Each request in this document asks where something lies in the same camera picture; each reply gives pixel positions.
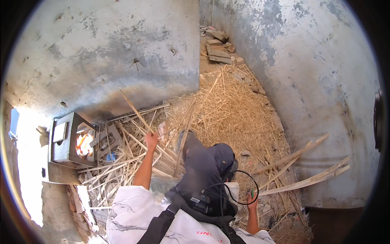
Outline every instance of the man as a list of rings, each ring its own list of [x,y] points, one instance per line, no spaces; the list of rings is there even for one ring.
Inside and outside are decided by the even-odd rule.
[[[154,198],[149,191],[153,154],[157,141],[156,133],[152,135],[149,132],[145,136],[145,143],[148,150],[141,166],[135,174],[133,185],[118,189],[106,227],[107,236],[111,244],[138,243],[141,239],[143,240],[142,243],[147,243],[144,241],[145,237],[143,237],[147,230],[148,233],[146,235],[160,234],[151,232],[150,228],[148,229],[149,225],[152,225],[151,222],[158,222],[156,217],[161,216],[164,212],[169,213],[169,211],[166,211],[169,210],[167,209],[169,203],[155,205]],[[222,183],[222,180],[228,177],[227,171],[231,167],[229,165],[234,161],[232,149],[226,144],[216,144],[212,147],[205,148],[195,137],[195,134],[190,131],[184,144],[183,152],[186,174],[170,191],[177,192],[187,203],[191,204],[190,198],[194,192],[207,190],[212,193],[211,205],[214,210],[208,212],[206,215],[221,216],[221,209],[218,207],[220,203],[219,194],[221,192],[223,196],[227,196],[227,194],[222,185],[210,186]],[[248,203],[252,201],[252,196],[249,195]],[[246,231],[240,228],[234,228],[235,233],[243,242],[248,244],[275,244],[266,230],[259,230],[258,228],[257,202],[258,199],[248,205],[249,215]],[[231,213],[232,209],[226,208],[224,211],[225,216]],[[160,243],[230,243],[231,237],[229,239],[218,226],[198,222],[182,209],[178,209],[173,214],[173,221],[166,226],[167,231],[162,233]]]

